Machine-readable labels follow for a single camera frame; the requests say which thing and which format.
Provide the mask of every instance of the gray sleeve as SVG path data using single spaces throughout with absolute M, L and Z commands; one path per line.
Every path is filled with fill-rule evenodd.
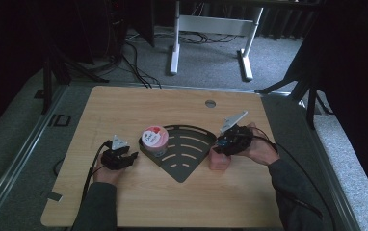
M 116 193 L 116 187 L 111 184 L 92 183 L 81 204 L 72 231 L 116 230 Z
M 276 190 L 276 202 L 283 228 L 323 230 L 322 215 L 316 213 L 316 209 L 308 208 L 313 205 L 313 198 L 308 190 L 309 181 L 281 159 L 270 164 L 268 168 Z

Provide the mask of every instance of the table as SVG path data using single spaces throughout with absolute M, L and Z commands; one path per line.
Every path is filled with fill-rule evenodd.
M 181 15 L 180 2 L 176 1 L 174 21 L 175 41 L 171 56 L 171 74 L 174 75 L 178 72 L 178 57 L 180 54 L 179 33 L 180 31 L 190 31 L 248 37 L 245 48 L 240 50 L 240 64 L 242 64 L 245 77 L 248 80 L 252 80 L 253 76 L 248 54 L 250 53 L 250 47 L 252 46 L 262 11 L 262 7 L 258 8 L 258 13 L 255 14 L 253 20 Z
M 205 102 L 213 100 L 215 107 Z M 71 226 L 76 218 L 89 167 L 98 147 L 114 134 L 139 151 L 149 125 L 186 124 L 219 135 L 226 117 L 247 110 L 238 122 L 254 121 L 274 141 L 260 96 L 213 90 L 95 87 L 52 189 L 62 199 L 48 200 L 41 222 Z M 233 157 L 229 169 L 213 171 L 208 158 L 178 183 L 145 154 L 118 183 L 120 227 L 281 227 L 268 169 Z

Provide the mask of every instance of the hole in table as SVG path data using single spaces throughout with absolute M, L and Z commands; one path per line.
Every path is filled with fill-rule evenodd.
M 217 106 L 217 103 L 214 100 L 208 99 L 207 101 L 205 101 L 205 106 L 207 106 L 208 108 L 215 108 L 215 106 Z

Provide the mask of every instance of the person's hand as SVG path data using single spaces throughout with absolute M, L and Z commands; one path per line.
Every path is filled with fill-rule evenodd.
M 265 135 L 262 134 L 262 132 L 257 129 L 253 129 L 256 128 L 255 123 L 252 122 L 248 124 L 247 127 L 251 129 L 254 136 L 265 138 Z M 260 139 L 253 139 L 250 146 L 237 155 L 249 157 L 253 161 L 264 166 L 268 166 L 279 159 L 279 155 L 276 151 L 268 143 Z
M 102 164 L 102 154 L 97 157 L 96 166 L 93 169 L 93 181 L 108 183 L 116 186 L 120 176 L 124 173 L 125 168 L 120 170 L 110 170 Z

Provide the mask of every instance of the white stand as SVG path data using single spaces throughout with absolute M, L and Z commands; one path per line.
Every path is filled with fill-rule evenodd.
M 180 2 L 176 1 L 174 23 L 175 42 L 172 49 L 171 74 L 177 74 L 178 69 L 178 57 L 180 54 L 180 44 L 178 43 L 179 33 L 180 31 L 189 31 L 232 36 L 248 36 L 245 49 L 240 50 L 240 59 L 245 71 L 245 77 L 248 80 L 252 80 L 253 77 L 248 54 L 250 53 L 250 47 L 252 46 L 262 11 L 263 8 L 259 8 L 259 13 L 253 20 L 180 15 Z

